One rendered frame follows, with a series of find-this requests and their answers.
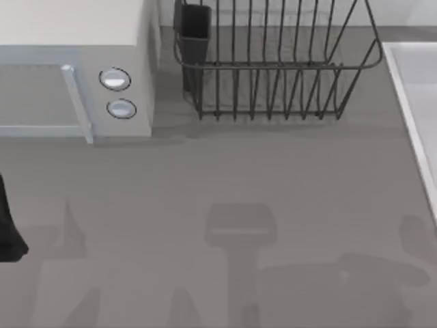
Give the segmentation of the large round microwave knob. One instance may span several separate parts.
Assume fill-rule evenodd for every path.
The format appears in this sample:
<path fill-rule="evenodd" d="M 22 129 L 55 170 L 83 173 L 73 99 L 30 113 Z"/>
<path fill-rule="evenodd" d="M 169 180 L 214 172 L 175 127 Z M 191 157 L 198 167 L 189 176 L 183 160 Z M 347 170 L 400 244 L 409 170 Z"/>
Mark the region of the large round microwave knob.
<path fill-rule="evenodd" d="M 116 67 L 100 71 L 98 79 L 103 87 L 114 92 L 126 90 L 132 83 L 131 76 L 125 70 Z"/>

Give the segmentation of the pale microwave oven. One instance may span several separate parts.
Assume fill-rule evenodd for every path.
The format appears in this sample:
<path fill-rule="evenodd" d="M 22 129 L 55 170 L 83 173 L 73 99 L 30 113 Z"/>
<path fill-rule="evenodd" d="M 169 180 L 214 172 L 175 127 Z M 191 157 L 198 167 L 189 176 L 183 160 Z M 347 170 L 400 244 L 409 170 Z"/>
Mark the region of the pale microwave oven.
<path fill-rule="evenodd" d="M 157 0 L 0 0 L 0 64 L 74 66 L 93 126 L 105 137 L 149 137 L 160 59 Z M 130 87 L 103 87 L 100 71 L 121 68 Z M 108 102 L 137 107 L 129 120 L 110 116 Z"/>

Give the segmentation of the black cutlery holder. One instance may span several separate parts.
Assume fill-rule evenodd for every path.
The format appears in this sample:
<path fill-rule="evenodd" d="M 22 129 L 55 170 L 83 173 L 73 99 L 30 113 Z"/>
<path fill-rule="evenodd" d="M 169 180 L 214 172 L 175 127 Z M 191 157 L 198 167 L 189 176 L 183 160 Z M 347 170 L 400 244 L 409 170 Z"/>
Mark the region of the black cutlery holder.
<path fill-rule="evenodd" d="M 188 4 L 185 0 L 175 0 L 173 28 L 178 36 L 177 45 L 182 56 L 183 90 L 193 92 L 195 76 L 191 66 L 202 67 L 206 62 L 211 34 L 212 8 L 204 4 Z"/>

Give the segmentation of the small round microwave knob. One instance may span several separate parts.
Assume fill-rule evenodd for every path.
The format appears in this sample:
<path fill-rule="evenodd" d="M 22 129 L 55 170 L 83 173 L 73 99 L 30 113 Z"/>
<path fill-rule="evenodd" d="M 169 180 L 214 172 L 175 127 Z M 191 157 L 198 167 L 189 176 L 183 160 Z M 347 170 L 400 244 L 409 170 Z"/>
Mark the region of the small round microwave knob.
<path fill-rule="evenodd" d="M 129 120 L 137 114 L 136 105 L 124 98 L 108 102 L 106 109 L 110 116 L 118 120 Z"/>

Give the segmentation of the microwave door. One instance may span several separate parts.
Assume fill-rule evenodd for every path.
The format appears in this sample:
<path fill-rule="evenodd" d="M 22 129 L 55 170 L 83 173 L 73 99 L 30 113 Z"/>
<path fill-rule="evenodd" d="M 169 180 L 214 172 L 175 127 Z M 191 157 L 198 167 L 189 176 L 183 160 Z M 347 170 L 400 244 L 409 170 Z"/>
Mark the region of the microwave door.
<path fill-rule="evenodd" d="M 0 64 L 0 138 L 85 139 L 61 66 Z"/>

